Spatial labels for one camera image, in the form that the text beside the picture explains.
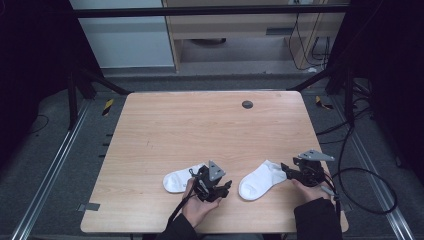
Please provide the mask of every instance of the gray carpet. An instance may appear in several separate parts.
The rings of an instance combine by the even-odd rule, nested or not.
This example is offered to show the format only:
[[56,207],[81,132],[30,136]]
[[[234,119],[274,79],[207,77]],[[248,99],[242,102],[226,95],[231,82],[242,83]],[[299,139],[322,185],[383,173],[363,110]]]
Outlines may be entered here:
[[[233,75],[233,76],[192,76],[192,77],[152,77],[141,79],[125,79],[118,81],[121,86],[132,91],[187,91],[187,90],[245,90],[245,89],[284,89],[295,85],[305,76],[288,75]],[[119,96],[105,88],[96,86],[100,91],[94,101],[91,101],[86,120],[83,123],[73,148],[60,172],[60,175],[50,193],[31,232],[34,238],[66,239],[66,237],[110,237],[128,238],[128,234],[87,235],[81,232],[79,226],[83,214],[76,211],[80,203],[89,200],[95,180],[100,171],[107,146],[122,110],[125,97]],[[305,104],[310,113],[313,126],[317,132],[340,123],[335,110],[327,110],[315,105],[314,92],[322,92],[318,87],[304,94]],[[101,115],[105,102],[113,98],[114,105],[107,117]],[[332,104],[331,99],[323,96],[323,101]],[[366,107],[362,103],[359,109]],[[21,148],[14,155],[14,163],[6,175],[2,175],[0,183],[0,235],[10,235],[22,218],[32,197],[37,191],[45,172],[61,141],[68,124],[68,108],[66,92],[60,92],[47,98],[40,106],[40,114],[49,118],[45,128],[35,134],[28,135]],[[424,239],[424,214],[420,204],[424,202],[423,186],[408,169],[399,169],[394,162],[394,156],[385,142],[378,126],[365,115],[356,122],[357,133],[361,136],[369,155],[377,166],[379,173],[390,182],[399,198],[399,209],[407,220],[416,239]],[[44,117],[34,123],[34,128],[43,126]],[[320,142],[340,140],[346,129],[342,128],[331,134],[320,136]],[[324,153],[339,155],[341,143],[322,144]],[[343,167],[360,167],[357,154],[351,142],[348,142],[342,159]],[[336,171],[336,163],[330,163],[332,172]],[[368,178],[361,173],[346,173],[343,182],[349,193],[360,203],[370,208],[379,209],[374,190],[370,187]],[[350,204],[352,210],[346,213],[350,228],[344,234],[346,239],[397,239],[387,217],[374,215],[351,204],[342,194],[342,203]]]

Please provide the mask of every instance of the metal bar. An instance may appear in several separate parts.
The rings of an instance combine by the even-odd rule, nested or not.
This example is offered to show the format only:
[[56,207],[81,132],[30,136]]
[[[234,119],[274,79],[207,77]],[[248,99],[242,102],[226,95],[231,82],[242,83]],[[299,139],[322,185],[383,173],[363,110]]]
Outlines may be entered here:
[[311,5],[253,5],[253,6],[203,6],[165,8],[81,9],[50,12],[54,16],[77,18],[153,17],[188,15],[238,15],[276,13],[340,13],[366,9],[367,5],[311,4]]
[[[337,109],[339,113],[340,118],[345,121],[346,118],[344,117],[344,113],[342,110],[343,104],[336,97],[331,97],[331,99],[334,103],[335,109]],[[359,157],[359,161],[362,167],[378,174],[377,168],[373,164],[371,157],[368,155],[367,150],[365,149],[359,135],[354,131],[351,138],[354,150]],[[382,181],[373,176],[369,177],[369,181],[371,187],[374,189],[374,193],[376,194],[377,199],[380,202],[380,206],[383,207],[383,209],[390,209],[390,207],[393,206],[393,201],[389,189]],[[411,232],[411,229],[408,226],[408,223],[406,222],[399,208],[396,208],[393,212],[386,214],[386,217],[390,225],[392,226],[393,232],[396,234],[396,237],[398,239],[415,239],[413,233]]]
[[89,108],[91,101],[84,100],[80,110],[80,118],[76,122],[75,127],[68,131],[65,136],[65,139],[62,142],[52,164],[50,165],[49,170],[47,171],[46,176],[43,179],[40,187],[38,188],[37,193],[32,199],[31,204],[29,205],[25,215],[19,222],[19,225],[16,227],[15,231],[12,234],[12,240],[25,240],[28,238],[32,227],[34,226],[38,215],[41,212],[41,209],[44,206],[44,203],[49,196],[49,193],[56,181],[57,176],[63,166],[63,163],[68,156],[68,153],[74,143],[76,136],[78,135],[79,130],[81,129],[82,123],[86,116],[87,110]]

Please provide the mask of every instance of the aluminum rail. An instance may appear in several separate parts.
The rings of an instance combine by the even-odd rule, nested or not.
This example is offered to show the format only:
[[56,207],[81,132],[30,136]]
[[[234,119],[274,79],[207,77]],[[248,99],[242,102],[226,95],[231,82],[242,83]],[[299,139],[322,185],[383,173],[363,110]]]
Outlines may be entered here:
[[239,14],[285,14],[285,13],[342,13],[359,11],[369,5],[311,4],[311,5],[246,5],[202,6],[164,8],[77,9],[49,12],[52,16],[77,18],[153,17],[188,15],[239,15]]

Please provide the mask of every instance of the sleeve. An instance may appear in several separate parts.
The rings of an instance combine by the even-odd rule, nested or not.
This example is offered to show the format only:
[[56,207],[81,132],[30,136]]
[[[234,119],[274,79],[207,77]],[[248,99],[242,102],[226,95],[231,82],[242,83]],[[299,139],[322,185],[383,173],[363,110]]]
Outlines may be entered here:
[[197,240],[197,234],[185,216],[180,214],[156,240]]
[[330,200],[319,198],[294,209],[298,240],[342,239],[342,230]]

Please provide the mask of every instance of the hand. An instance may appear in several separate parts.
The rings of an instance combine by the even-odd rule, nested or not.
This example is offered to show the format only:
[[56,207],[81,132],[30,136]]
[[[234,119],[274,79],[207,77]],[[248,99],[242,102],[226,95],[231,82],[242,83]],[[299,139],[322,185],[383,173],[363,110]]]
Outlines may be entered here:
[[330,195],[321,189],[321,185],[317,185],[315,187],[306,187],[296,179],[292,179],[291,181],[293,185],[302,193],[306,202],[310,202],[318,198],[330,199]]
[[[188,195],[191,187],[193,186],[194,178],[187,181],[187,188],[184,192],[183,199]],[[213,209],[219,206],[222,198],[218,198],[213,202],[202,202],[197,196],[189,198],[187,203],[183,206],[183,215],[187,218],[193,228],[197,227],[206,215]]]

